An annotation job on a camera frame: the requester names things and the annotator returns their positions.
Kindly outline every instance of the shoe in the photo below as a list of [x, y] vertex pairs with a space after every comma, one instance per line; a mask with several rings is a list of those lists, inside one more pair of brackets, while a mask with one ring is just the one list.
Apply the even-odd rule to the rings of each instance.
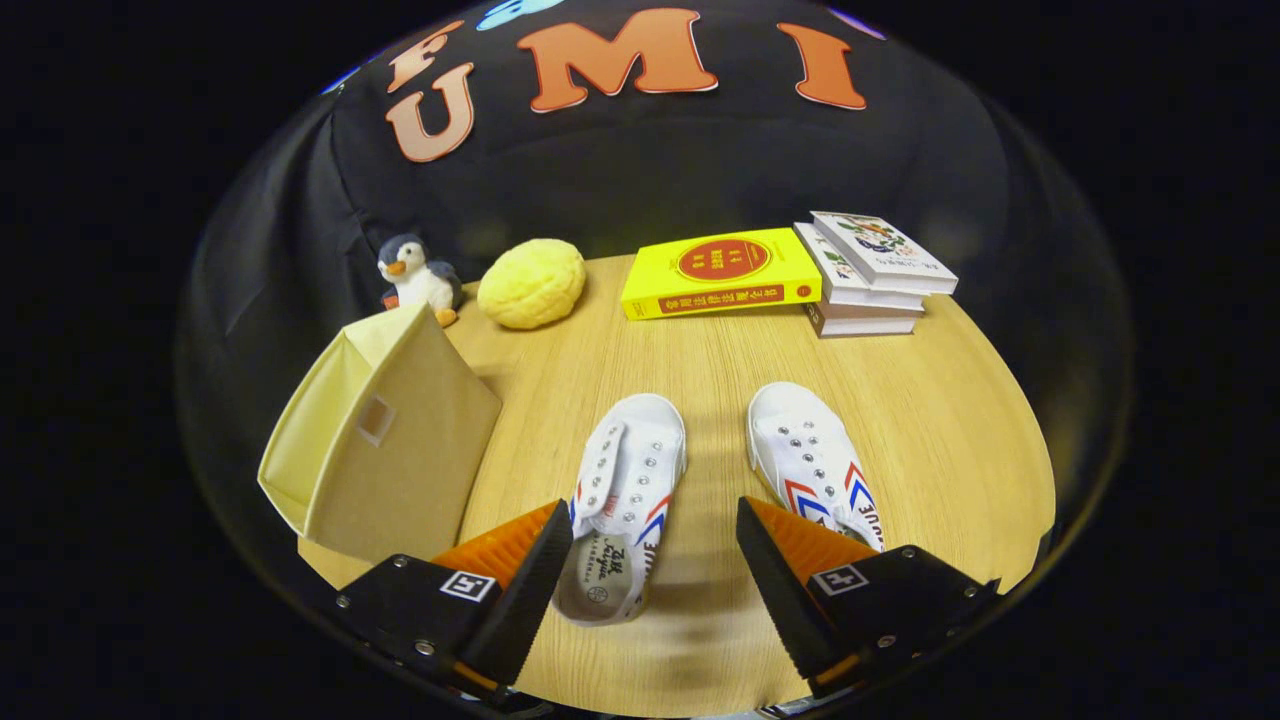
[[884, 551], [858, 451], [817, 395], [788, 382], [762, 387], [746, 410], [746, 436], [751, 469], [792, 512]]
[[604, 415], [586, 441], [568, 503], [573, 544], [552, 596], [566, 619], [613, 625], [641, 612], [686, 465], [685, 421], [666, 397], [632, 395]]

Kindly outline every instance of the round table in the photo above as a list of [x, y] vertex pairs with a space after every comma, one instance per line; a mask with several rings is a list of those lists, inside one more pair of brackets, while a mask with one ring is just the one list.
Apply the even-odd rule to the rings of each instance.
[[[745, 434], [748, 402], [774, 380], [809, 387], [844, 419], [887, 547], [924, 547], [979, 582], [998, 578], [1001, 593], [1030, 571], [1053, 525], [1048, 452], [1014, 375], [952, 299], [927, 299], [906, 336], [819, 338], [799, 305], [630, 322], [618, 297], [634, 258], [589, 260], [575, 311], [550, 325], [509, 331], [468, 302], [445, 329], [503, 404], [458, 542], [567, 498], [584, 442], [617, 400], [655, 392], [685, 419], [689, 469], [646, 610], [580, 628], [548, 607], [516, 689], [676, 717], [809, 694], [733, 533], [739, 497], [776, 501]], [[370, 568], [305, 539], [298, 552], [335, 588]]]

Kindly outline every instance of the orange letter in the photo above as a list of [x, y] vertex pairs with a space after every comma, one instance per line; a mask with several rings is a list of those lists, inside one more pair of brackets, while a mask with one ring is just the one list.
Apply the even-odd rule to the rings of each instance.
[[631, 15], [613, 42], [577, 23], [563, 23], [526, 35], [516, 42], [534, 53], [539, 95], [530, 102], [535, 113], [572, 108], [586, 100], [586, 90], [573, 85], [572, 67], [605, 95], [622, 91], [636, 58], [644, 72], [636, 78], [641, 92], [698, 92], [719, 81], [703, 69], [694, 45], [692, 10], [658, 8]]
[[399, 90], [406, 82], [417, 77], [426, 68], [430, 68], [435, 58], [428, 58], [428, 55], [439, 53], [440, 47], [444, 47], [444, 44], [449, 40], [444, 33], [453, 32], [460, 27], [462, 27], [462, 20], [453, 20], [392, 60], [392, 67], [396, 68], [396, 78], [387, 87], [388, 95]]
[[463, 63], [435, 78], [431, 90], [444, 95], [444, 108], [449, 111], [449, 124], [439, 135], [428, 135], [422, 127], [422, 114], [417, 111], [422, 94], [415, 92], [387, 111], [387, 122], [396, 131], [396, 141], [401, 152], [415, 163], [430, 163], [448, 155], [471, 135], [475, 113], [471, 109], [471, 92], [467, 90], [467, 74], [475, 68]]
[[846, 110], [867, 108], [867, 99], [854, 90], [854, 81], [849, 77], [845, 53], [850, 47], [844, 40], [791, 23], [778, 23], [778, 29], [790, 35], [800, 47], [804, 79], [796, 83], [796, 92], [801, 97]]

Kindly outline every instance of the stuffed penguin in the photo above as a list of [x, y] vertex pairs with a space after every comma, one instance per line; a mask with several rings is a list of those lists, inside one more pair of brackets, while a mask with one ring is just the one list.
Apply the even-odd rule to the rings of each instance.
[[442, 327], [458, 319], [462, 281], [453, 265], [430, 260], [426, 245], [416, 234], [398, 234], [378, 251], [378, 270], [392, 288], [383, 295], [388, 310], [401, 305], [429, 302]]

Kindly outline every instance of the book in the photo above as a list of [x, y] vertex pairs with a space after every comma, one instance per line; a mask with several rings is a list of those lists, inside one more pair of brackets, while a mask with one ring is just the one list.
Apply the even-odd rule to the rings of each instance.
[[818, 337], [908, 334], [915, 329], [915, 320], [924, 315], [924, 310], [829, 302], [806, 302], [804, 310]]
[[648, 245], [622, 288], [632, 320], [812, 302], [822, 273], [791, 228], [744, 231]]
[[873, 290], [858, 274], [852, 263], [832, 245], [813, 223], [796, 223], [796, 234], [804, 241], [809, 256], [822, 270], [822, 297], [832, 305], [868, 305], [923, 310], [927, 295], [896, 290]]
[[813, 224], [874, 290], [951, 295], [959, 282], [937, 258], [881, 218], [813, 211]]

